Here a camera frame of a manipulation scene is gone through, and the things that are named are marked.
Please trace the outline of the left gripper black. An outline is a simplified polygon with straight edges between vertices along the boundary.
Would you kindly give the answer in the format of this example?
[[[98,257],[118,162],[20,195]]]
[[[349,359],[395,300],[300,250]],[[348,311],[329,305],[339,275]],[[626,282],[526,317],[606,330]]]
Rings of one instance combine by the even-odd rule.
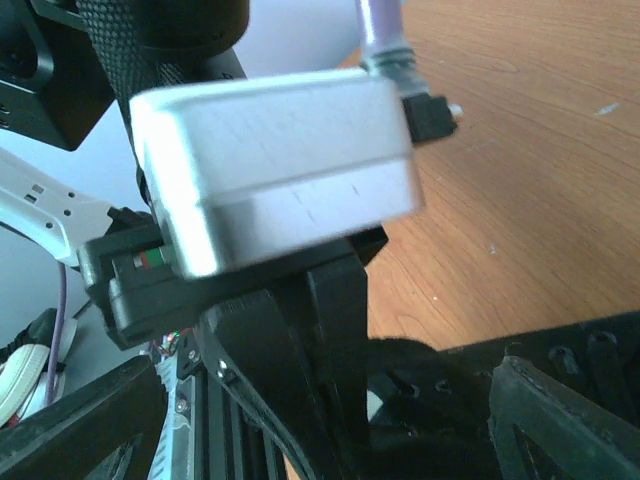
[[[308,354],[309,302],[263,289],[350,254],[366,266],[388,242],[384,229],[186,280],[169,263],[150,215],[111,207],[107,219],[104,236],[82,245],[78,259],[85,291],[101,310],[110,339],[127,350],[193,326],[206,310],[196,338],[205,366],[223,388],[280,447],[300,478],[349,478]]]

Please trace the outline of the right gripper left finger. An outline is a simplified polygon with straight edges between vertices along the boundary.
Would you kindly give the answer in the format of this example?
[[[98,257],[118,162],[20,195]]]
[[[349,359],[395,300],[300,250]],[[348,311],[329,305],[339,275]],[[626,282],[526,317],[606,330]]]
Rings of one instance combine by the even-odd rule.
[[[1,431],[3,479],[145,479],[165,421],[165,387],[136,356]]]

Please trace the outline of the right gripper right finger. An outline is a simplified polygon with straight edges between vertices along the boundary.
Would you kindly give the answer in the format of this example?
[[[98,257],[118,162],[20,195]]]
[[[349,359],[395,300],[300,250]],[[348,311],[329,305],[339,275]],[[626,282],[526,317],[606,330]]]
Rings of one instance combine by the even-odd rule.
[[[505,479],[637,479],[639,429],[516,356],[494,369],[489,433]]]

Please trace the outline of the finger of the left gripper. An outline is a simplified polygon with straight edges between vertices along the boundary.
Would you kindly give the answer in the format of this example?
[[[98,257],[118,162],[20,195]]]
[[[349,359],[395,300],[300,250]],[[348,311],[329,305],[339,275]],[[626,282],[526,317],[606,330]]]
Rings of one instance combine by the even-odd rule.
[[[310,410],[308,479],[357,479],[370,446],[367,418],[367,274],[345,257],[308,274],[313,328],[305,345]]]

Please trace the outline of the black canvas shoe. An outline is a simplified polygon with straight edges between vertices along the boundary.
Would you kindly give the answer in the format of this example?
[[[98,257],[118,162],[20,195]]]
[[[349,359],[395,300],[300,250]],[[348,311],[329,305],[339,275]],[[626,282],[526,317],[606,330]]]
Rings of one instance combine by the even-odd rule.
[[[375,377],[379,479],[635,479],[635,312],[442,351]]]

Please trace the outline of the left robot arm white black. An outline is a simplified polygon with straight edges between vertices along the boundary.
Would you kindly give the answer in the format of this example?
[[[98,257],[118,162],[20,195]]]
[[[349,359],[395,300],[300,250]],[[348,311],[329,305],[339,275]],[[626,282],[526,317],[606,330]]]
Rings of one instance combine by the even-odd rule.
[[[241,83],[234,45],[246,1],[5,1],[1,124],[75,150],[111,103],[151,88]],[[367,264],[380,225],[229,271],[197,276],[136,173],[149,214],[109,208],[108,227],[73,248],[113,342],[129,347],[191,327],[204,364],[223,360],[225,390],[309,479],[370,479],[365,408]]]

